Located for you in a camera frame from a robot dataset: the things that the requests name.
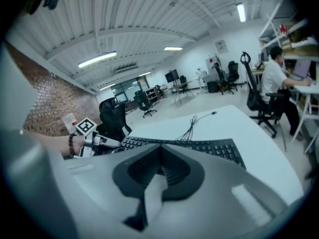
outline bracelet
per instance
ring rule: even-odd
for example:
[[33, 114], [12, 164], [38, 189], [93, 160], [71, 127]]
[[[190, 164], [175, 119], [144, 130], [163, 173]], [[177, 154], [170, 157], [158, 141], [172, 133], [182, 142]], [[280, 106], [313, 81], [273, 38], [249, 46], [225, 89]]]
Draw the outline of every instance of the bracelet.
[[74, 153], [73, 142], [72, 142], [74, 136], [76, 136], [76, 134], [74, 134], [74, 133], [70, 134], [70, 136], [69, 136], [69, 150], [70, 150], [70, 156], [72, 156], [72, 157], [74, 155], [76, 155]]

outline laptop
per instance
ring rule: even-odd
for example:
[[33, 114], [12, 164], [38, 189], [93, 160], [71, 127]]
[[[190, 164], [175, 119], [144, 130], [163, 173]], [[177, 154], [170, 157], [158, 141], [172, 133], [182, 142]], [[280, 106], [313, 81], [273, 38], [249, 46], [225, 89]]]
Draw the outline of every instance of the laptop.
[[296, 62], [292, 75], [289, 77], [296, 81], [302, 81], [307, 77], [311, 61], [306, 59], [299, 59]]

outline tube light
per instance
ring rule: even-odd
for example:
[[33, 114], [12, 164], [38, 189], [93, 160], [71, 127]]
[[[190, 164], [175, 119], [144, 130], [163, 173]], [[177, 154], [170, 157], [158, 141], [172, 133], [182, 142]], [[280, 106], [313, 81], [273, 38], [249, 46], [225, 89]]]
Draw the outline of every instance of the tube light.
[[245, 22], [246, 21], [246, 15], [245, 15], [245, 7], [242, 3], [237, 5], [237, 10], [239, 14], [239, 19], [240, 22]]
[[144, 74], [141, 74], [141, 75], [139, 75], [139, 76], [143, 76], [143, 75], [146, 75], [146, 74], [150, 74], [151, 72], [148, 72], [148, 73], [144, 73]]
[[169, 50], [169, 51], [180, 51], [183, 48], [179, 48], [179, 47], [166, 47], [164, 50]]
[[88, 66], [90, 64], [93, 64], [95, 62], [101, 61], [103, 59], [115, 57], [116, 55], [117, 55], [116, 51], [113, 51], [113, 52], [98, 56], [96, 58], [89, 59], [88, 61], [80, 63], [78, 66], [79, 66], [79, 68], [82, 68], [82, 67]]
[[106, 86], [106, 87], [104, 87], [104, 88], [101, 88], [100, 90], [106, 89], [106, 88], [111, 87], [111, 86], [114, 86], [114, 85], [115, 85], [115, 83], [113, 83], [113, 84], [111, 84], [111, 85], [108, 85], [108, 86]]

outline black hair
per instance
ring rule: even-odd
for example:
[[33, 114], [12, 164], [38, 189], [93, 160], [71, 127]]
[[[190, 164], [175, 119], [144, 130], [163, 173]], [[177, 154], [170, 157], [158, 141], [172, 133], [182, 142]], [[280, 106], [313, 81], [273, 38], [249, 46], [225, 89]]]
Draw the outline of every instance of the black hair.
[[278, 56], [283, 54], [283, 49], [279, 46], [275, 46], [270, 50], [271, 59], [276, 59]]

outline white shirt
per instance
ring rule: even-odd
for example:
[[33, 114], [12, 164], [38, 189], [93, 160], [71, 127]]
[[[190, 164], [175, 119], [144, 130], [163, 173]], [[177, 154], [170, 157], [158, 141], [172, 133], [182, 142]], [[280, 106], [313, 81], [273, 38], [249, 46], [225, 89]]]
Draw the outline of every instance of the white shirt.
[[274, 60], [269, 60], [261, 78], [260, 95], [265, 103], [269, 103], [270, 100], [266, 93], [277, 93], [286, 78], [281, 67]]

